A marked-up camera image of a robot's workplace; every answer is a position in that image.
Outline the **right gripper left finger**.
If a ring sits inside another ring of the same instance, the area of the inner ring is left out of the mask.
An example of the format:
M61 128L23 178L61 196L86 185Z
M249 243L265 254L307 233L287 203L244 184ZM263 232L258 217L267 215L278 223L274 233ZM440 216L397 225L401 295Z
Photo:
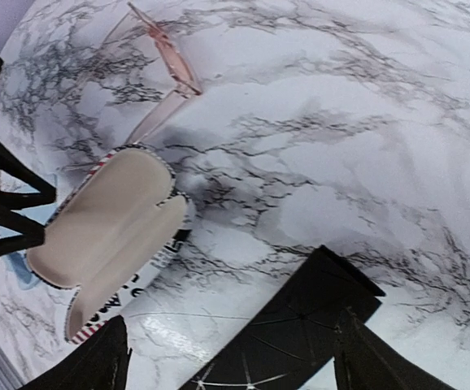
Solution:
M125 390L132 350L120 315L20 390Z

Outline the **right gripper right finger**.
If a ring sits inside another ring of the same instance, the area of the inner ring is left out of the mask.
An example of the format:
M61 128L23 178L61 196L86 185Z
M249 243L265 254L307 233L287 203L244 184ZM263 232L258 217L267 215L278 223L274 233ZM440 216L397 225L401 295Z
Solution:
M334 373L339 389L451 388L397 353L348 309L337 321Z

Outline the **black glasses case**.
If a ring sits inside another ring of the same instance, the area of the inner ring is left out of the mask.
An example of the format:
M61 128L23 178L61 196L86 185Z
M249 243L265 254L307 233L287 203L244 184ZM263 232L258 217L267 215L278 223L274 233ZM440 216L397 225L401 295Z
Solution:
M298 389L332 357L349 308L366 322L385 292L344 257L315 249L279 292L184 389Z

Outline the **striped flag glasses pouch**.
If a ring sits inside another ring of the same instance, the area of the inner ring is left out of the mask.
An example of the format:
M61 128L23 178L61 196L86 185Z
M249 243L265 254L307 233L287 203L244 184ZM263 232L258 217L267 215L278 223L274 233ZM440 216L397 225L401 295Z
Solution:
M79 344L138 297L176 257L195 216L174 170L142 144L113 149L46 222L25 258L32 273L68 290L63 336Z

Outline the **pink frame sunglasses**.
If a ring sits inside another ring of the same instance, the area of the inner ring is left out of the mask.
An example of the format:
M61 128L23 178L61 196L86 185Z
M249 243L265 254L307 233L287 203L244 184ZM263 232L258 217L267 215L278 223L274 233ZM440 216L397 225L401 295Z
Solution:
M143 116L121 145L142 143L184 104L202 95L198 78L178 45L132 2L97 48L91 68L64 95L81 92L89 82L111 91L112 106L142 105Z

